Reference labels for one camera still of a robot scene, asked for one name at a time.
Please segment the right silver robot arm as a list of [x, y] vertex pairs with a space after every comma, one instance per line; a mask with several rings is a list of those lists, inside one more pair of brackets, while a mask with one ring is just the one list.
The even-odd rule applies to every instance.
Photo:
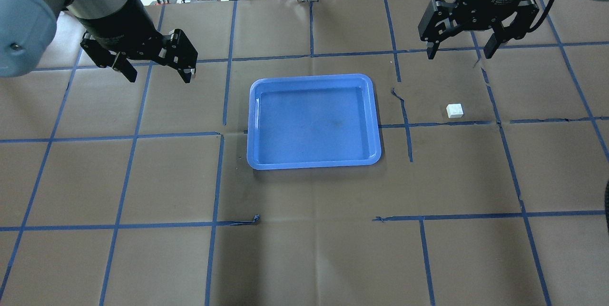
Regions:
[[431, 0], [418, 24], [418, 34], [428, 45], [428, 59], [434, 59], [442, 41], [463, 31], [491, 29], [493, 34], [483, 49], [490, 59], [504, 43], [537, 30], [554, 1], [549, 0], [540, 12], [536, 0]]

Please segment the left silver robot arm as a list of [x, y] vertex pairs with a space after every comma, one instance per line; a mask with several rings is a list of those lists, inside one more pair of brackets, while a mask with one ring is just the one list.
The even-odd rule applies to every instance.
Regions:
[[85, 33], [80, 46], [100, 68], [112, 68], [135, 82], [131, 61], [148, 60], [175, 69], [185, 83], [195, 76], [198, 52], [181, 29], [161, 34], [141, 0], [0, 0], [0, 74], [33, 71], [55, 37], [57, 20], [68, 11]]

